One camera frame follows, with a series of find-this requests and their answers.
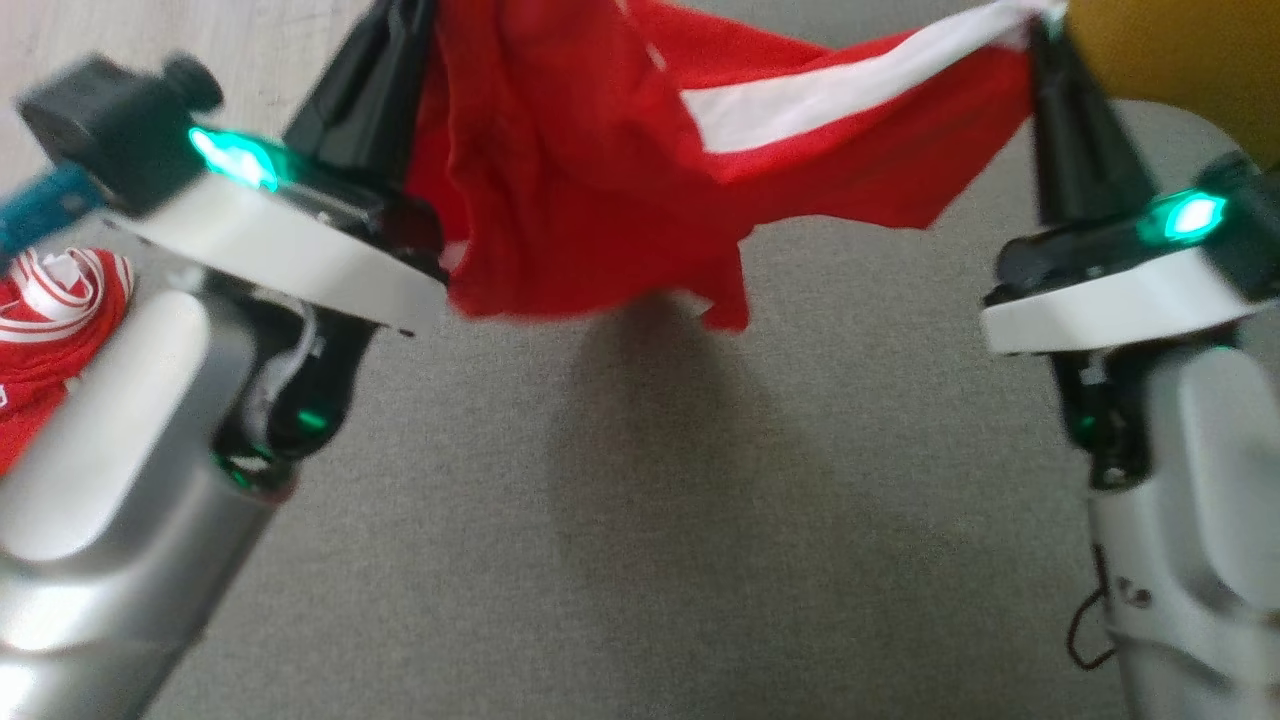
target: green light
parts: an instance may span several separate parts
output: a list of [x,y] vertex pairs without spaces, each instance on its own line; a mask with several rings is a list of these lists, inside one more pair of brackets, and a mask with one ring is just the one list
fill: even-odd
[[262,146],[253,140],[229,132],[210,132],[192,128],[191,143],[209,163],[209,169],[237,179],[251,187],[265,187],[275,192],[280,176]]
[[298,424],[308,433],[323,433],[329,427],[329,420],[311,410],[298,413]]
[[1222,222],[1224,208],[1226,208],[1226,200],[1207,192],[1194,192],[1169,213],[1169,219],[1165,222],[1165,237],[1183,245],[1202,240]]

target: blue connector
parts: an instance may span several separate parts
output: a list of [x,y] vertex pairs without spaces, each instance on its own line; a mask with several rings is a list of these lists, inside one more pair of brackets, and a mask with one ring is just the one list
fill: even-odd
[[104,205],[102,191],[79,165],[59,165],[36,178],[0,206],[0,269],[14,255]]

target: folded red clothing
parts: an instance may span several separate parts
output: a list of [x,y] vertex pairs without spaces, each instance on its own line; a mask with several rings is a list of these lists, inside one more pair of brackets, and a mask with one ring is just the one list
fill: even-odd
[[124,319],[129,261],[106,250],[18,256],[0,279],[0,475]]
[[658,290],[748,323],[739,241],[833,215],[923,228],[1030,108],[998,0],[845,50],[657,0],[440,0],[410,192],[466,242],[470,316],[570,316]]

